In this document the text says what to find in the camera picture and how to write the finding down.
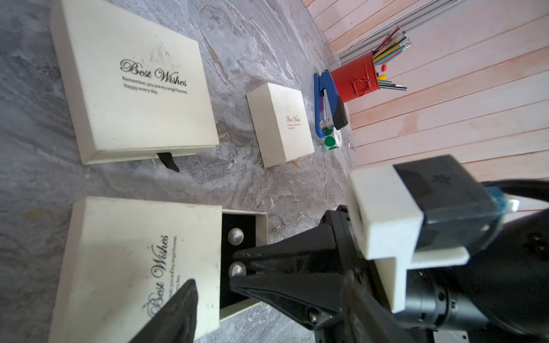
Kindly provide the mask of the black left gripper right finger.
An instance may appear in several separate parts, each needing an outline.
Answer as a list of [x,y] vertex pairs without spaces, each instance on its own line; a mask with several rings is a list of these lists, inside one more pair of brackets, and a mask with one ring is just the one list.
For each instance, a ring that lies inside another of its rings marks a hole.
[[415,342],[352,271],[345,273],[340,290],[346,342]]

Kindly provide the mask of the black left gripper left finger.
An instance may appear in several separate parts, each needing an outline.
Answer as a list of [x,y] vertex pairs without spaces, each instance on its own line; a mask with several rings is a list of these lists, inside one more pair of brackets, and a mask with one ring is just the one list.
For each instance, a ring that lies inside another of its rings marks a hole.
[[198,299],[195,280],[187,280],[130,342],[193,342],[197,327]]

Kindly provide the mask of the cream drawer jewelry box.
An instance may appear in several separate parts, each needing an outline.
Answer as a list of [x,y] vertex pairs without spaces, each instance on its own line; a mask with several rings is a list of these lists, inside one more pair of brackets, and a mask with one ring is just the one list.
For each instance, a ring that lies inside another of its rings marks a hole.
[[266,244],[264,212],[85,197],[72,207],[49,341],[129,342],[189,279],[203,337],[256,305],[230,290],[228,271],[236,251]]

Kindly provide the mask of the pearl earring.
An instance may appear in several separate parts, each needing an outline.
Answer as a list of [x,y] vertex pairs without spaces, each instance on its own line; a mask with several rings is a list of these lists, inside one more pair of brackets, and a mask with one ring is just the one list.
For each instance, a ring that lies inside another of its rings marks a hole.
[[232,245],[232,246],[239,246],[243,243],[244,241],[244,232],[242,229],[238,228],[238,227],[235,227],[235,228],[232,228],[228,235],[227,235],[227,238],[228,238],[228,241],[229,243]]
[[247,268],[242,262],[233,262],[229,267],[229,278],[241,277],[247,274]]

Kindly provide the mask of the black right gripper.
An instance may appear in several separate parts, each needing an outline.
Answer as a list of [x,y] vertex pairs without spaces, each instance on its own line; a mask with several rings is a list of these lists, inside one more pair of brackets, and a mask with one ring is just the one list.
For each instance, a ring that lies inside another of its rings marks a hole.
[[[264,274],[234,277],[230,289],[316,330],[317,342],[346,342],[340,295],[345,273],[352,271],[382,307],[387,300],[376,283],[375,266],[359,257],[347,207],[327,211],[321,223],[280,242],[235,252],[234,261]],[[343,276],[311,274],[338,271],[339,258]]]

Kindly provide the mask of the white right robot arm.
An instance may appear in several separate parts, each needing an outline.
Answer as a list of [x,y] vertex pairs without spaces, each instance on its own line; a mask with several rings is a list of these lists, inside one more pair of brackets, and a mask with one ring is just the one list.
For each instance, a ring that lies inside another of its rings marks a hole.
[[350,244],[350,211],[266,247],[234,254],[252,270],[233,292],[266,302],[319,342],[429,342],[462,329],[479,342],[548,340],[548,212],[504,224],[462,267],[407,273],[407,307],[390,314],[380,270]]

